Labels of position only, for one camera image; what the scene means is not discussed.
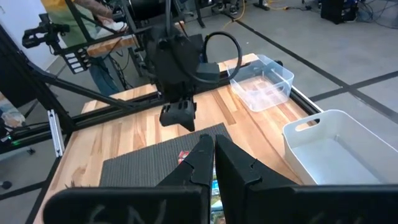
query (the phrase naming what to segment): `concrete floor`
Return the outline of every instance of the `concrete floor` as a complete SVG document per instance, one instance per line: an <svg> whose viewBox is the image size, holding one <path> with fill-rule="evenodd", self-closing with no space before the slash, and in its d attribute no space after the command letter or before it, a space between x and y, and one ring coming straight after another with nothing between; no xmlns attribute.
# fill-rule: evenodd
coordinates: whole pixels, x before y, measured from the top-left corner
<svg viewBox="0 0 398 224"><path fill-rule="evenodd" d="M290 6L300 5L298 0L284 2L285 5ZM374 7L375 11L380 8L380 4L383 6L385 2L377 2ZM397 9L398 6L387 9L382 16L382 21L392 24L398 16ZM228 21L229 19L224 15L205 18L205 29L201 29L195 21L189 22L187 32L189 34L209 34L220 30ZM347 85L398 71L398 63L396 63L398 61L398 45L395 44L398 38L397 30L362 22L334 25L329 21L320 19L316 12L299 10L265 12L252 7L251 4L248 4L241 21ZM232 23L225 31L235 36L244 54L254 52L283 61L285 67L295 74L294 86L308 97L341 88L338 83L325 78L242 25ZM220 62L236 56L234 45L223 37L212 39L208 49L209 61ZM123 58L115 56L122 66L126 63L126 55L127 52L125 51ZM49 70L52 73L61 71L60 78L98 91L89 73L72 75L68 68L62 68L63 63L60 61L50 67ZM127 80L133 86L143 85L146 82L137 77L132 63L129 64L125 74ZM341 94L333 95L316 103L324 110L339 109L346 111L380 138L398 149L398 139L396 138L398 135L397 85L398 78L391 78L383 82L362 86L359 89L360 93L364 93L391 110L393 114L390 117L380 113L379 110L375 110L368 102L347 91L342 91ZM58 100L71 115L79 114L84 103L89 100L59 88L52 87L52 90L58 95ZM21 111L27 111L28 107L29 105L22 107ZM28 123L46 120L47 114L41 105L36 106L27 118ZM0 190L0 194L45 180L55 159L52 142L45 141L32 147L37 150L37 153L32 156L28 153L22 153L0 161L0 179L10 180L14 184L10 190ZM38 194L39 190L36 190L0 201L1 223L24 222Z"/></svg>

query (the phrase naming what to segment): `wooden table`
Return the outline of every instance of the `wooden table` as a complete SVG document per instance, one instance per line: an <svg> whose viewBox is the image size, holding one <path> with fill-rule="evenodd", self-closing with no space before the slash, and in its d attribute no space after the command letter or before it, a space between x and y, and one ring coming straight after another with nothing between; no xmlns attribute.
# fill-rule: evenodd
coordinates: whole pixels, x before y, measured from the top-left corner
<svg viewBox="0 0 398 224"><path fill-rule="evenodd" d="M257 60L254 54L243 57L243 63L253 60ZM226 65L234 67L236 59L219 63L220 70L226 70ZM145 85L118 93L113 97L128 100L154 90L155 87ZM194 100L198 104L196 130L224 123L239 147L278 173L298 184L302 183L283 160L285 152L282 127L291 121L308 116L296 103L289 100L255 113L232 93L229 85L195 95ZM84 106L82 112L104 106L106 104L102 102L91 101ZM98 186L103 161L188 134L188 131L179 125L162 127L159 123L160 109L161 106L158 106L74 132L35 223L42 223L42 209L46 201L53 194L65 189L66 185L71 185L71 182L76 186Z"/></svg>

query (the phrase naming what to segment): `clear plastic container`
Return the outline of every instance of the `clear plastic container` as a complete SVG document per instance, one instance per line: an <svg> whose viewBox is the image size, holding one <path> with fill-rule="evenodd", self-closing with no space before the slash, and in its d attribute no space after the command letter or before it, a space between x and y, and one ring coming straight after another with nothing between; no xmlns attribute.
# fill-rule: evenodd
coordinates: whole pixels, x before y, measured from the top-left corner
<svg viewBox="0 0 398 224"><path fill-rule="evenodd" d="M232 90L254 112L285 103L290 96L294 74L264 55L241 67L230 80ZM227 66L228 75L234 68Z"/></svg>

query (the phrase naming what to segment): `white wall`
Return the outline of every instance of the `white wall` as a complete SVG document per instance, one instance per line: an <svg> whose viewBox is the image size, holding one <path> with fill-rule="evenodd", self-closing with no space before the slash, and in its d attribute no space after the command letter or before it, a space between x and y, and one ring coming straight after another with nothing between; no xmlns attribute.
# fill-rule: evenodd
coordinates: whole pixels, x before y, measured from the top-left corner
<svg viewBox="0 0 398 224"><path fill-rule="evenodd" d="M56 59L49 47L45 43L31 49L22 46L24 31L38 26L41 13L45 13L45 9L40 0L0 0L0 25L29 60L45 70Z"/></svg>

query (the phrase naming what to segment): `jeans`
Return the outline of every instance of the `jeans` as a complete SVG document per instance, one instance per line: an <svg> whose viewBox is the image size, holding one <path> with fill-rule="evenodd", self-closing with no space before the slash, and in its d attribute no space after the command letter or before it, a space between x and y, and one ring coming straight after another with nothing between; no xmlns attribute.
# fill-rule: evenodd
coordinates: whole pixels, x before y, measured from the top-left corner
<svg viewBox="0 0 398 224"><path fill-rule="evenodd" d="M104 60L101 57L91 58L90 60L91 67L88 68L88 70L90 71L91 77L93 78L95 85L98 87L99 92L105 96L119 93L113 79L109 76Z"/></svg>

